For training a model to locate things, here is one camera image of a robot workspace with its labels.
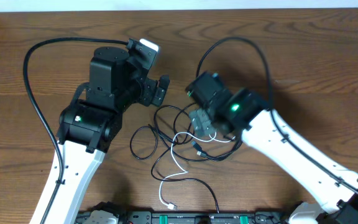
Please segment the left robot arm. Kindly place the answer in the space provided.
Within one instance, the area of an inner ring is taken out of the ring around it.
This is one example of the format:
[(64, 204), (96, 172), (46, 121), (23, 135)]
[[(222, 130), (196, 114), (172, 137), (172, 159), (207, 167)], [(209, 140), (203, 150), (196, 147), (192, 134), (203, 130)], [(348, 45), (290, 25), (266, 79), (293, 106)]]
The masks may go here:
[(53, 158), (47, 183), (31, 223), (73, 223), (89, 183), (111, 141), (122, 128), (122, 117), (134, 103), (160, 106), (168, 75), (151, 80), (147, 74), (159, 47), (100, 47), (89, 66), (89, 82), (80, 85), (61, 112), (57, 133), (63, 177), (58, 190), (58, 158)]

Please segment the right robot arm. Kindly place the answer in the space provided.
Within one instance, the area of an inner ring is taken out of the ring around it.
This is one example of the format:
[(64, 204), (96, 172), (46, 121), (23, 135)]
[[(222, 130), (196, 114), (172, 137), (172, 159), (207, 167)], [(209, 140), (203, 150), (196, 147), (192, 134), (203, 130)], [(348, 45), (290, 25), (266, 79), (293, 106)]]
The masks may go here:
[(313, 196), (315, 202), (299, 204), (287, 223), (358, 223), (358, 173), (299, 135), (257, 93), (233, 94), (218, 74), (208, 72), (185, 90), (217, 131), (267, 156)]

